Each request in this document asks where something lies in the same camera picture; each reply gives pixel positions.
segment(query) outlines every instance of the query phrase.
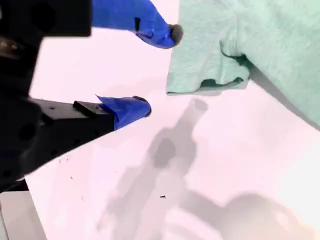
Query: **white surface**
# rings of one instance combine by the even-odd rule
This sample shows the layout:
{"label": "white surface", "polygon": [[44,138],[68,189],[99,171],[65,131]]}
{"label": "white surface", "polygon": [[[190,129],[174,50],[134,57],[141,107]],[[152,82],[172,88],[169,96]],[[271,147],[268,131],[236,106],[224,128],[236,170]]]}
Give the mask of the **white surface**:
{"label": "white surface", "polygon": [[[178,2],[157,3],[176,22]],[[26,178],[47,239],[316,239],[320,133],[253,82],[166,96],[170,55],[111,30],[44,42],[32,96],[152,106]]]}
{"label": "white surface", "polygon": [[35,205],[28,191],[0,194],[2,216],[8,238],[0,240],[46,240]]}

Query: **mint green t-shirt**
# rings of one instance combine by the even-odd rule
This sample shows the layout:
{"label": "mint green t-shirt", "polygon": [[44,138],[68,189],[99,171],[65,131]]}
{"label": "mint green t-shirt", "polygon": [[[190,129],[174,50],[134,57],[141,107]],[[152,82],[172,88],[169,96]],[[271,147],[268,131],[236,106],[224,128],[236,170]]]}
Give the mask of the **mint green t-shirt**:
{"label": "mint green t-shirt", "polygon": [[320,126],[320,0],[181,0],[179,16],[167,93],[236,87],[247,58]]}

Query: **gray rubber tip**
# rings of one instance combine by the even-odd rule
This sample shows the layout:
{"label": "gray rubber tip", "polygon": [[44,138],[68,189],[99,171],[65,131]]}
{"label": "gray rubber tip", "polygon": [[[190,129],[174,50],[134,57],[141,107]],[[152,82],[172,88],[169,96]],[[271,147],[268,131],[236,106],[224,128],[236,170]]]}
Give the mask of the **gray rubber tip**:
{"label": "gray rubber tip", "polygon": [[184,28],[179,24],[175,24],[175,25],[169,24],[169,27],[171,29],[171,35],[172,35],[172,38],[174,41],[174,47],[175,47],[181,42],[184,36]]}

